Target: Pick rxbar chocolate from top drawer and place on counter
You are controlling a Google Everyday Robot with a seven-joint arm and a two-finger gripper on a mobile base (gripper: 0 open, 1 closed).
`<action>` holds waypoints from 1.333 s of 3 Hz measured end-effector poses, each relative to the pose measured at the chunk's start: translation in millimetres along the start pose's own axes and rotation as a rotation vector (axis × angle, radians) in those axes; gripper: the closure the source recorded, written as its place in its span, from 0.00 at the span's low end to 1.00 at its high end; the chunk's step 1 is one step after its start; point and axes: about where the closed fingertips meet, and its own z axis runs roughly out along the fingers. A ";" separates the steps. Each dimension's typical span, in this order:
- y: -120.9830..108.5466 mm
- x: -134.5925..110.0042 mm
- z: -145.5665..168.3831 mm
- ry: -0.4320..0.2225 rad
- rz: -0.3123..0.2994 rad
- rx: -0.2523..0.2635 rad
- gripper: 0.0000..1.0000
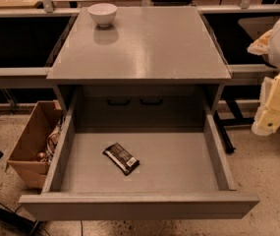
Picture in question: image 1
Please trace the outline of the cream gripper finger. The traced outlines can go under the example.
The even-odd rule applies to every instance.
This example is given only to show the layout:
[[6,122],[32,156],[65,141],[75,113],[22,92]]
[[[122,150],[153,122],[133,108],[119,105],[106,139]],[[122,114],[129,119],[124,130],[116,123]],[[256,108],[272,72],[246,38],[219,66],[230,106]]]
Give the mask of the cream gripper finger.
[[268,45],[271,34],[272,30],[270,29],[251,43],[248,47],[248,53],[253,55],[266,55],[268,53]]
[[274,134],[280,127],[280,112],[258,107],[252,124],[252,132],[258,136]]

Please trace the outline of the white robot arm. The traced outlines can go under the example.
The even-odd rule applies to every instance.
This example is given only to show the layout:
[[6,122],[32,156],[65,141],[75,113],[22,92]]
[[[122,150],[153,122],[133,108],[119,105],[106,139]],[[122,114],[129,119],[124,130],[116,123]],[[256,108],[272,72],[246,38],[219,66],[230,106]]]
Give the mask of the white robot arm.
[[[280,19],[248,47],[248,53],[266,55],[268,63],[280,70]],[[259,136],[268,136],[280,127],[280,72],[274,79],[264,78],[259,102],[252,131]]]

